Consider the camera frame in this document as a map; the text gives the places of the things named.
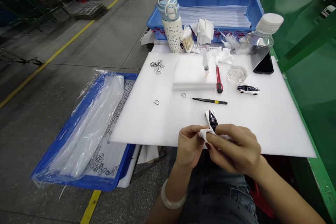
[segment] polka dot water bottle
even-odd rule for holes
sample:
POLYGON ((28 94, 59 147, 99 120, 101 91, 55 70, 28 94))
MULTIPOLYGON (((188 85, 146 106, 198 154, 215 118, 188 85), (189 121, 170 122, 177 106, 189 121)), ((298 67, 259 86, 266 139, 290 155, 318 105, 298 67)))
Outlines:
POLYGON ((179 14, 177 0, 158 0, 158 8, 162 16, 162 23, 172 53, 183 53, 182 19, 179 14))

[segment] glue syringe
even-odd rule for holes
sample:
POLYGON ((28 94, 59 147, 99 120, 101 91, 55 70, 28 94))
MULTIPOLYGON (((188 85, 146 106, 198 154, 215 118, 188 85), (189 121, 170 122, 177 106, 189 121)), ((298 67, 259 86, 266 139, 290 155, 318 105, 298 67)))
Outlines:
POLYGON ((207 57, 207 50, 206 49, 201 49, 201 54, 203 55, 203 61, 202 61, 202 66, 204 67, 204 72, 206 75, 209 73, 209 60, 207 57))

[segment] stack of plastic bags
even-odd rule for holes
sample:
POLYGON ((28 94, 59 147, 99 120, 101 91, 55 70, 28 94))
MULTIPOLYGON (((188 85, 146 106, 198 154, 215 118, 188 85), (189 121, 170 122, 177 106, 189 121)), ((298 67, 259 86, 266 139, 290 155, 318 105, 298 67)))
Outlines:
POLYGON ((245 16, 247 6, 194 6, 182 7, 179 12, 183 25, 198 22, 199 19, 208 19, 215 26, 250 27, 251 22, 245 16))
POLYGON ((60 175, 80 178, 99 146, 123 93, 123 76, 105 77, 100 93, 92 101, 65 145, 52 160, 49 172, 59 171, 60 175))

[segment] blue plastic tray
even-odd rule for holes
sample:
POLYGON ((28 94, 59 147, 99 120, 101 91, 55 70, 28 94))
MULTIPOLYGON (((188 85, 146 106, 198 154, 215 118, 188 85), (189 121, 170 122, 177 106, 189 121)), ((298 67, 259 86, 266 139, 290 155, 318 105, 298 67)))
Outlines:
MULTIPOLYGON (((123 75, 124 80, 136 80, 138 74, 134 73, 116 73, 118 75, 123 75)), ((124 151, 124 155, 121 159, 119 169, 115 178, 101 178, 98 176, 89 176, 85 175, 79 180, 70 180, 71 177, 69 176, 69 181, 62 182, 58 179, 58 174, 44 174, 42 173, 45 170, 50 162, 50 158, 52 158, 66 143, 69 139, 70 135, 72 134, 73 130, 75 129, 77 123, 82 118, 83 114, 91 104, 92 100, 95 98, 99 87, 102 86, 104 83, 105 75, 100 75, 95 83, 92 85, 91 89, 88 91, 86 96, 81 101, 77 111, 67 120, 59 134, 57 135, 54 142, 51 144, 49 149, 46 151, 36 168, 31 174, 31 178, 37 182, 42 183, 57 183, 57 184, 67 184, 70 186, 88 188, 93 190, 102 190, 102 191, 112 191, 114 188, 117 187, 118 182, 120 179, 125 177, 129 163, 132 160, 132 156, 134 153, 135 145, 134 144, 127 144, 126 149, 124 151)))
MULTIPOLYGON (((246 16, 251 22, 251 31, 256 29, 256 26, 264 15, 264 10, 259 0, 177 0, 180 6, 192 7, 192 6, 204 6, 204 5, 242 5, 247 6, 246 16)), ((152 15, 147 21, 147 26, 155 34, 155 37, 159 40, 166 40, 166 33, 163 28, 161 14, 156 6, 152 15)), ((232 33, 235 37, 244 37, 250 30, 250 27, 231 27, 231 26, 215 26, 214 38, 212 42, 221 42, 223 36, 218 29, 225 35, 232 33)))

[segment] gray floor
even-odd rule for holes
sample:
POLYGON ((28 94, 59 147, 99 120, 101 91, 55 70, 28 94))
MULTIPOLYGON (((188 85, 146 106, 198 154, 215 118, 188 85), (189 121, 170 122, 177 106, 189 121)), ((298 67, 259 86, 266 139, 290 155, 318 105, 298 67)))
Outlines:
MULTIPOLYGON (((100 0, 109 5, 114 0, 100 0)), ((79 223, 92 191, 49 185, 30 174, 72 110, 93 67, 138 73, 148 51, 139 39, 157 0, 120 0, 15 95, 0 113, 0 223, 79 223)), ((76 2, 68 4, 73 9, 76 2)), ((1 34, 1 47, 45 62, 89 21, 60 12, 44 33, 1 34)), ((3 100, 36 65, 13 63, 0 72, 3 100)), ((168 159, 127 189, 103 192, 90 223, 143 223, 167 174, 168 159)))

